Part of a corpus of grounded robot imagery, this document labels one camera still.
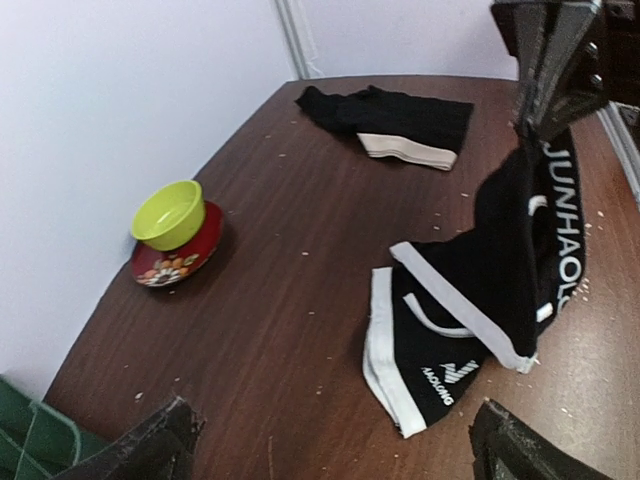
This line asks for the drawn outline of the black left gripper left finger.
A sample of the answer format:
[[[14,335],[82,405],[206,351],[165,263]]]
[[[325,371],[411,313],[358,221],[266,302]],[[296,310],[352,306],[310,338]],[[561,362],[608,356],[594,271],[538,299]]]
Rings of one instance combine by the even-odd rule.
[[[176,397],[117,441],[58,479],[190,479],[204,423]]]

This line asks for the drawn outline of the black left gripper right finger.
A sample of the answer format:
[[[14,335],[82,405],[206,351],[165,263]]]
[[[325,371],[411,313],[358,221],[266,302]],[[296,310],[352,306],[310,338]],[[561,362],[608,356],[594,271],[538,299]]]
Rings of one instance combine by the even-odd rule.
[[[486,398],[469,437],[476,479],[605,479],[607,476],[554,446],[512,412]]]

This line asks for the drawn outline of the black underwear white trim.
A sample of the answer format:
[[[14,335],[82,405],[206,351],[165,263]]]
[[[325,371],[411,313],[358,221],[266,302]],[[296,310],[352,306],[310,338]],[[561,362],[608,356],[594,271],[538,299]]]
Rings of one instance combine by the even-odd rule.
[[[528,373],[541,334],[586,266],[579,164],[569,131],[521,144],[480,185],[474,225],[403,241],[371,277],[364,378],[399,433],[447,416],[488,358]]]

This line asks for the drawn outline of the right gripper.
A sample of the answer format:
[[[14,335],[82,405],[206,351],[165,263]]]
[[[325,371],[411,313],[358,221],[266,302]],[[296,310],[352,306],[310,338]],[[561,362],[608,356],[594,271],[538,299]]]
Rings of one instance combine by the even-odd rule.
[[[608,100],[639,104],[637,1],[495,1],[519,64],[516,132],[550,141]]]

